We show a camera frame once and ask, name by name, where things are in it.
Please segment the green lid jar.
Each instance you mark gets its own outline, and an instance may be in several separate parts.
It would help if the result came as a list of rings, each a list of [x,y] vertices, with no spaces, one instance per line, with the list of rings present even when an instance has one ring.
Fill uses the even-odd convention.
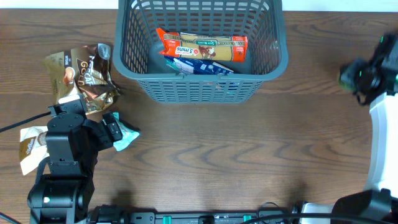
[[[350,91],[350,92],[356,91],[355,84],[352,84],[352,82],[350,80],[344,81],[343,77],[341,75],[338,78],[338,84],[345,91]]]

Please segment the teal tissue pack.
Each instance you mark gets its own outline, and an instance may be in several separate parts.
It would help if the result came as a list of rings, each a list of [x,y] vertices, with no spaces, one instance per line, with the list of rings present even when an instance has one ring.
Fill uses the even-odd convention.
[[[135,139],[137,139],[140,133],[138,128],[135,128],[131,124],[123,121],[118,112],[113,112],[113,115],[116,118],[117,124],[123,135],[122,140],[116,141],[113,144],[115,149],[119,152],[127,148]]]

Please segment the blue pasta box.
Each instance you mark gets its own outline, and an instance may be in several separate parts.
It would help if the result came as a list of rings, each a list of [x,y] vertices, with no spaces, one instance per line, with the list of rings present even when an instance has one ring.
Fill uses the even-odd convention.
[[[178,58],[164,56],[166,65],[183,74],[194,75],[226,75],[235,71],[211,60],[197,60],[192,58]]]

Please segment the orange spaghetti pack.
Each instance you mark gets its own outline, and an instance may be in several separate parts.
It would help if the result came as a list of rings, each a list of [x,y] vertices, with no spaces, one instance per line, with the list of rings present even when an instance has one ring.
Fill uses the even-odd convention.
[[[244,62],[248,51],[246,36],[207,36],[184,32],[166,32],[156,29],[164,45],[162,55],[193,58],[197,60],[219,60]]]

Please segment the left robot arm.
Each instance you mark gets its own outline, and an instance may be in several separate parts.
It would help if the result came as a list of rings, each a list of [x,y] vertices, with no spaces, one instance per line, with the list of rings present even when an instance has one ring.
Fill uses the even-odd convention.
[[[111,113],[96,122],[86,117],[81,100],[50,106],[45,137],[49,158],[42,161],[28,194],[31,223],[78,223],[88,216],[95,190],[93,174],[99,151],[123,134]]]

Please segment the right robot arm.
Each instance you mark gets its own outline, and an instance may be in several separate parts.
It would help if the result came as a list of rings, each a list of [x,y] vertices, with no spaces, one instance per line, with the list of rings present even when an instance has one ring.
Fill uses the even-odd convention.
[[[338,83],[369,108],[373,133],[368,179],[363,191],[332,205],[304,202],[294,211],[397,223],[397,33],[384,34],[369,60],[342,65]]]

